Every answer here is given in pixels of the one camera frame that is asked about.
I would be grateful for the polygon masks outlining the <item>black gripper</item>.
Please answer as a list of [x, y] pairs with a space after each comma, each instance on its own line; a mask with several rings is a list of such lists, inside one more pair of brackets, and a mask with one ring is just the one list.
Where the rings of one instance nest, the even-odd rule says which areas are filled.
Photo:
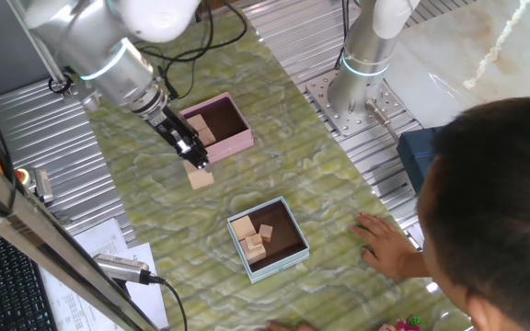
[[147, 122], [168, 143], [174, 143], [179, 155], [198, 169], [208, 163], [208, 153], [198, 133], [191, 129], [183, 117], [168, 106], [156, 108], [147, 115]]

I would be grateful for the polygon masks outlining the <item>person right hand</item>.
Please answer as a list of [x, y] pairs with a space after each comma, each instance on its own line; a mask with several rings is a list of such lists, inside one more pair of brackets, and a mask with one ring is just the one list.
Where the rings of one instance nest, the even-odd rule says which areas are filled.
[[355, 215], [358, 225], [350, 230], [368, 244], [362, 259], [376, 271], [391, 278], [406, 278], [405, 261], [417, 253], [412, 243], [381, 216], [362, 212]]

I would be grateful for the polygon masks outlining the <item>person left hand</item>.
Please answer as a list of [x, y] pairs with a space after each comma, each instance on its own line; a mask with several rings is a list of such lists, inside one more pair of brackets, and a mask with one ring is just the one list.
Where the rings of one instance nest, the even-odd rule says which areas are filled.
[[308, 324], [289, 326], [276, 321], [268, 321], [263, 327], [256, 328], [255, 331], [317, 331], [317, 329]]

